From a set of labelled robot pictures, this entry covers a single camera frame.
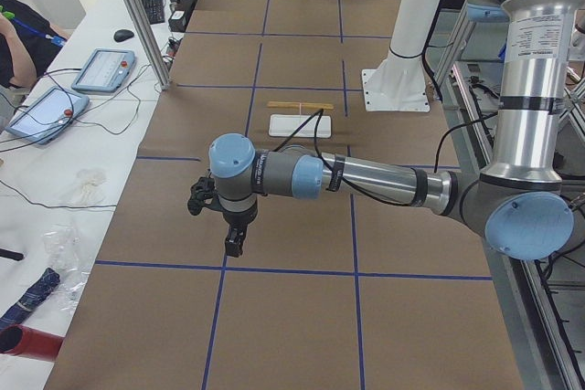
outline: black shirt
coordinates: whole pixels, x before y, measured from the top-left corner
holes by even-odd
[[[10,11],[16,15],[16,18],[26,25],[36,29],[50,36],[55,36],[56,33],[50,28],[50,24],[43,16],[33,10],[30,6],[25,5],[17,0],[0,0],[0,5],[3,11]],[[42,38],[36,34],[31,33],[28,29],[13,23],[20,40],[25,45],[35,68],[37,69],[37,76],[40,77],[45,73],[47,67],[53,59],[57,56],[61,48],[50,42],[46,38]],[[10,79],[15,76],[12,68],[12,57],[10,56],[10,49],[4,36],[0,35],[0,84],[4,87],[10,87]]]

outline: black keyboard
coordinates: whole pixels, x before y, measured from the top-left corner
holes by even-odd
[[[165,21],[165,0],[141,0],[141,2],[151,25]]]

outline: computer mouse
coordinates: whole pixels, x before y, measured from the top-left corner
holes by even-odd
[[[123,41],[132,37],[134,37],[134,32],[130,29],[118,29],[113,34],[114,41],[117,41],[118,43],[122,43]]]

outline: warning label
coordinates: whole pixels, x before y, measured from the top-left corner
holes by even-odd
[[[565,16],[523,18],[510,24],[505,62],[531,58],[558,58]]]

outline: tablet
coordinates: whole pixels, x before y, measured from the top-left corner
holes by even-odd
[[[77,91],[110,93],[122,85],[135,61],[131,50],[95,49],[71,87]]]
[[[18,113],[5,130],[27,142],[44,144],[59,136],[89,102],[85,95],[53,87]]]

